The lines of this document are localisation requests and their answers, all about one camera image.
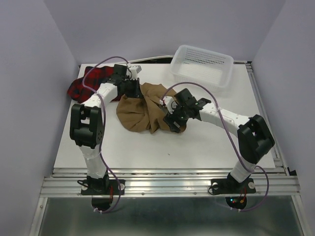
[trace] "white wall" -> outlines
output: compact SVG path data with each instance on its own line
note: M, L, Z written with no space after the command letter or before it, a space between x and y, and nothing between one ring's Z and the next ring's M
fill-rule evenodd
M77 65L42 0L0 3L0 235L28 235Z
M284 0L44 0L79 63L189 44L252 60Z
M253 60L280 147L315 233L315 1L287 0Z

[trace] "red plaid cloth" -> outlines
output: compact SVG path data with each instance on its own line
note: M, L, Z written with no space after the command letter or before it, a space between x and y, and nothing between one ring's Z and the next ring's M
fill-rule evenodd
M93 67L88 66L85 68L84 75L88 73ZM99 89L99 86L102 83L107 81L107 78L114 73L114 68L110 66L104 66L102 68L95 68L85 79L85 85L89 86L95 90ZM83 77L73 81L68 88L67 93L69 96L77 101L78 103L85 102L88 100L94 93L88 88L83 87L82 84ZM119 101L120 97L116 97L113 101Z

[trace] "robotic arm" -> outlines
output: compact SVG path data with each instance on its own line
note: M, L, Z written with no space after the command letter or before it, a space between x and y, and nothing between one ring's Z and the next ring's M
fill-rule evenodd
M164 121L172 132L179 133L180 127L185 125L189 118L224 128L218 110L210 100L201 98L197 101L187 88L177 93L175 98L176 100L166 96L163 101L160 101L166 112ZM225 109L220 111L228 131L238 138L242 162L246 169L238 161L227 178L213 179L212 186L214 186L213 183L216 186L212 188L212 194L240 193L244 187L247 193L255 193L254 184L250 184L253 180L249 176L260 159L274 146L275 141L260 115L249 118Z
M127 68L124 65L115 64L114 73L97 90L97 93L103 97L105 106L115 97L123 94L141 98L142 93L137 77L140 71L140 66ZM93 94L84 103L75 104L71 108L70 138L79 146L88 168L87 179L83 183L89 187L89 190L81 191L81 194L89 195L91 191L103 194L109 185L108 172L100 158L100 145L104 135L100 107L100 98Z
M115 64L114 74L101 84L97 91L103 97L105 105L123 94L133 98L143 97L137 78L140 71L140 66L127 68ZM175 100L166 96L161 105L166 113L164 121L172 132L180 132L180 127L185 125L189 118L224 128L215 104L205 98L197 101L188 89L177 93ZM75 104L71 108L70 137L80 147L88 168L87 179L82 181L87 188L82 189L82 195L108 194L108 172L100 157L100 145L104 135L100 107L101 100L94 94L83 104ZM259 160L274 146L275 141L260 115L249 118L224 109L220 111L228 131L238 138L241 160L245 167L238 161L227 178L212 179L211 194L239 194L244 188L247 193L255 193L253 179L249 177Z

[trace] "white tabletop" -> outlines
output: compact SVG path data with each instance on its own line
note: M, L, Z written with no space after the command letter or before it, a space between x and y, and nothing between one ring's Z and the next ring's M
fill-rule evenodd
M86 66L83 64L78 77L82 77ZM166 88L175 84L169 72L169 64L139 64L140 83L163 84ZM209 98L202 89L191 85L175 87L176 91L188 88L197 98ZM225 93L216 94L219 106L246 116L259 114L253 89L245 65L233 68L231 84ZM60 142L55 168L86 168L82 153L70 139L70 110ZM126 130L116 116L117 102L106 108L107 120L102 145L103 156L112 168L233 168L237 157L225 131L215 125L190 119L182 134L158 130L134 133ZM274 168L272 152L259 162L264 168Z

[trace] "brown fabric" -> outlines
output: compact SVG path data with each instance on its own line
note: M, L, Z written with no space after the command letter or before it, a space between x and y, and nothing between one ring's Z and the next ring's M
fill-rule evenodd
M125 95L119 101L116 114L123 127L129 131L142 132L149 130L152 134L159 128L169 130L163 121L165 113L158 106L160 97L166 88L159 85L144 83L140 86L144 98L127 98ZM174 96L175 90L170 90L167 96Z

